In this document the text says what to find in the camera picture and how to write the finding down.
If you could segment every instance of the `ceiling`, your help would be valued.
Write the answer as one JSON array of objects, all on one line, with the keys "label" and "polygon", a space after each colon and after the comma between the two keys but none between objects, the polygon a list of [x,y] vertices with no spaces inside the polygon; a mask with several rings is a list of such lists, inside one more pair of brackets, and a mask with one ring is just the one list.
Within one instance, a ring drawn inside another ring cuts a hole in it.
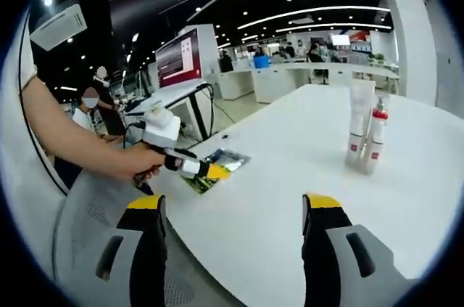
[{"label": "ceiling", "polygon": [[[66,0],[54,0],[54,3],[60,4],[64,1]],[[257,34],[260,38],[277,36],[279,34],[276,33],[277,29],[294,26],[289,22],[304,17],[305,14],[278,18],[237,30],[237,27],[248,22],[300,9],[344,5],[377,7],[380,2],[380,0],[291,0],[290,2],[287,0],[216,0],[207,5],[212,0],[186,0],[182,4],[164,10],[159,15],[152,16],[150,23],[137,30],[139,37],[136,43],[132,43],[131,40],[122,40],[123,43],[119,38],[112,36],[109,0],[79,1],[88,25],[87,30],[73,37],[72,43],[65,42],[49,52],[33,44],[38,75],[60,102],[76,99],[76,92],[61,90],[59,89],[61,86],[72,88],[86,86],[98,66],[105,66],[110,74],[119,70],[119,73],[113,76],[113,81],[120,78],[123,69],[128,69],[130,73],[138,70],[140,66],[145,66],[143,62],[150,62],[146,58],[153,59],[152,52],[158,49],[162,42],[175,37],[177,32],[187,24],[187,19],[193,15],[189,24],[220,25],[220,28],[216,29],[219,45],[227,42],[239,45],[245,33],[249,36]],[[196,13],[195,10],[198,7],[202,7],[202,10]],[[31,23],[35,23],[46,11],[41,1],[35,0],[31,9]],[[381,15],[377,11],[340,9],[310,14],[315,19],[314,23],[358,22],[392,26],[389,15],[386,16],[384,22],[381,22],[379,20]],[[125,56],[131,50],[133,56],[128,66]]]}]

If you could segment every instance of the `ceiling light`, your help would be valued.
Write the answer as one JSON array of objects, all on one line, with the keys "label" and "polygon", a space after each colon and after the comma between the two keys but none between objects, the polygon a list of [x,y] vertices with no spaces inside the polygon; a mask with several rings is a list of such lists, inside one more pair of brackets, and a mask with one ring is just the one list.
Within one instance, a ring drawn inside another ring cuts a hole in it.
[{"label": "ceiling light", "polygon": [[258,37],[258,35],[243,37],[243,38],[242,38],[242,41],[251,40],[252,38],[256,38],[256,37]]},{"label": "ceiling light", "polygon": [[71,87],[60,87],[60,89],[65,89],[67,91],[78,91],[76,88],[71,88]]},{"label": "ceiling light", "polygon": [[332,9],[367,9],[370,11],[382,11],[382,12],[390,12],[390,9],[388,8],[382,8],[382,7],[367,7],[367,6],[331,6],[331,7],[316,7],[316,8],[309,8],[309,9],[300,9],[298,11],[293,11],[293,12],[287,12],[283,13],[281,15],[273,15],[272,17],[267,17],[264,19],[260,20],[255,20],[254,22],[249,22],[247,24],[243,24],[237,28],[237,30],[245,29],[248,28],[249,26],[259,24],[261,22],[267,22],[269,20],[273,19],[278,19],[278,18],[283,18],[283,17],[288,17],[290,15],[300,15],[300,14],[307,14],[310,12],[319,12],[319,11],[329,11]]},{"label": "ceiling light", "polygon": [[224,47],[227,47],[227,46],[230,46],[230,45],[231,45],[231,43],[228,42],[227,44],[221,44],[220,46],[217,46],[217,48],[220,49],[220,48],[224,48]]},{"label": "ceiling light", "polygon": [[292,28],[284,28],[284,29],[278,29],[276,30],[276,33],[282,33],[285,31],[290,31],[290,30],[300,30],[300,29],[305,29],[308,26],[311,26],[311,28],[327,28],[330,26],[359,26],[361,28],[379,28],[379,29],[386,29],[386,30],[391,30],[391,26],[385,26],[385,25],[375,25],[375,24],[360,24],[357,22],[332,22],[329,24],[311,24],[311,25],[301,25],[301,26],[294,26]]}]

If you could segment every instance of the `white bottle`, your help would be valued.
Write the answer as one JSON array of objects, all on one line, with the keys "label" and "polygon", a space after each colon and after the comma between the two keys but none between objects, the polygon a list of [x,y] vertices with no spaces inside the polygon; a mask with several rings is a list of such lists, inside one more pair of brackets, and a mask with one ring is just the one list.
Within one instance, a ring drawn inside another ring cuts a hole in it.
[{"label": "white bottle", "polygon": [[385,111],[384,99],[379,97],[376,108],[372,110],[372,121],[363,156],[363,170],[367,174],[372,174],[378,165],[384,147],[385,125],[388,118],[389,115]]},{"label": "white bottle", "polygon": [[353,112],[351,123],[349,125],[349,138],[347,157],[345,163],[352,167],[358,167],[360,162],[360,153],[363,149],[364,140],[364,116],[363,112]]}]

